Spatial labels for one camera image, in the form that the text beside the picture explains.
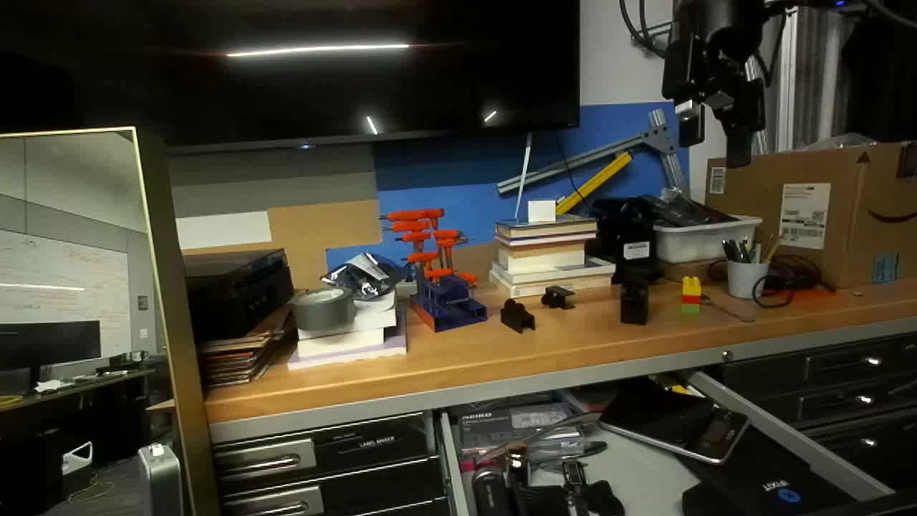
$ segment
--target yellow object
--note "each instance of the yellow object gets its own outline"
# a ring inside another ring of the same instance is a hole
[[[602,166],[590,182],[585,182],[580,190],[573,190],[567,199],[556,205],[556,216],[567,216],[576,205],[582,205],[589,195],[602,190],[610,177],[617,177],[632,165],[632,155],[622,153],[607,166]]]
[[[682,275],[682,296],[685,296],[685,298],[701,298],[701,296],[706,296],[706,288],[701,285],[701,275]]]
[[[19,404],[23,397],[0,397],[0,407]]]

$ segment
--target metal frame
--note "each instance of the metal frame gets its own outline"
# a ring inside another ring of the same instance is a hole
[[[662,169],[666,169],[666,185],[671,190],[689,195],[689,182],[685,182],[685,173],[682,173],[682,165],[681,165],[681,155],[678,155],[678,139],[669,133],[666,116],[659,109],[650,113],[650,130],[648,133],[626,139],[626,142],[610,145],[610,147],[599,147],[599,149],[573,155],[572,160],[556,160],[552,166],[527,173],[527,177],[513,176],[509,182],[499,182],[497,192],[509,195],[509,192],[517,192],[523,185],[524,186],[527,185],[543,185],[543,182],[552,182],[556,176],[567,176],[572,169],[605,160],[610,155],[619,155],[619,153],[628,153],[628,149],[638,149],[638,147],[648,147],[648,149],[659,153]]]
[[[797,147],[797,67],[801,67],[801,8],[785,13],[781,79],[778,79],[778,153]]]
[[[850,496],[870,501],[881,496],[893,496],[894,491],[860,468],[850,464],[845,460],[835,456],[797,428],[781,423],[778,415],[765,414],[755,403],[744,400],[739,392],[728,391],[725,384],[715,382],[709,372],[691,372],[689,384],[715,400],[718,404],[746,414],[748,423],[762,430],[768,440],[781,441],[785,450],[801,456],[811,464],[814,474],[821,474],[835,489],[845,491]]]
[[[721,365],[725,358],[781,355],[789,351],[835,347],[835,344],[881,339],[881,337],[901,337],[901,334],[917,334],[917,318],[888,321],[888,324],[865,324],[857,331],[828,331],[828,334],[808,334],[808,337],[791,337],[791,339],[746,341],[746,344],[731,344],[731,347],[675,352],[675,355],[658,355],[658,358],[639,358],[639,361],[596,365],[596,368],[560,370],[560,372],[523,375],[523,380],[484,382],[484,384],[466,384],[466,388],[447,388],[447,391],[424,391],[424,392],[411,392],[411,397],[370,400],[370,403],[334,404],[334,407],[278,414],[278,415],[262,415],[262,420],[239,420],[239,423],[211,424],[211,433],[212,433],[212,441],[223,444],[223,441],[254,440],[254,435],[264,435],[264,433],[289,433],[289,430],[305,430],[305,428],[327,428],[327,424],[381,420],[381,415],[393,415],[393,414],[441,410],[441,407],[457,407],[457,404],[476,404],[476,403],[493,403],[493,400],[511,400],[511,397],[527,397],[527,392],[546,392],[546,391],[566,391],[566,388],[576,388],[576,384],[599,384],[599,382],[638,380],[638,375],[675,372],[675,370],[696,370],[696,368]]]

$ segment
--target wooden countertop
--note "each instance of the wooden countertop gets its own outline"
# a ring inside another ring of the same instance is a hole
[[[728,304],[724,292],[709,292],[718,304]],[[917,318],[917,281],[844,292],[811,289],[801,292],[797,302],[784,309],[755,309],[755,304],[731,302],[736,309],[746,309],[746,317],[751,314],[755,321],[744,321],[718,308],[703,308],[696,318],[685,318],[681,317],[678,285],[662,281],[650,289],[648,327],[619,324],[619,302],[610,292],[576,296],[576,309],[546,309],[533,298],[524,304],[537,317],[539,331],[523,337],[499,321],[503,298],[497,292],[481,292],[479,298],[490,309],[490,321],[484,324],[434,334],[411,317],[411,355],[297,372],[278,361],[254,384],[211,392],[208,415],[212,424],[241,423]]]

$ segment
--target pen holder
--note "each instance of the pen holder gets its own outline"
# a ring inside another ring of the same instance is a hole
[[[755,288],[765,288],[759,279],[768,275],[768,262],[765,263],[746,263],[746,262],[728,262],[725,263],[725,289],[734,298],[755,298]]]

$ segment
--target spool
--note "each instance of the spool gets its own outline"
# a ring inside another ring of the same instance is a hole
[[[292,302],[297,327],[307,337],[345,334],[352,324],[355,304],[347,289],[318,289]]]

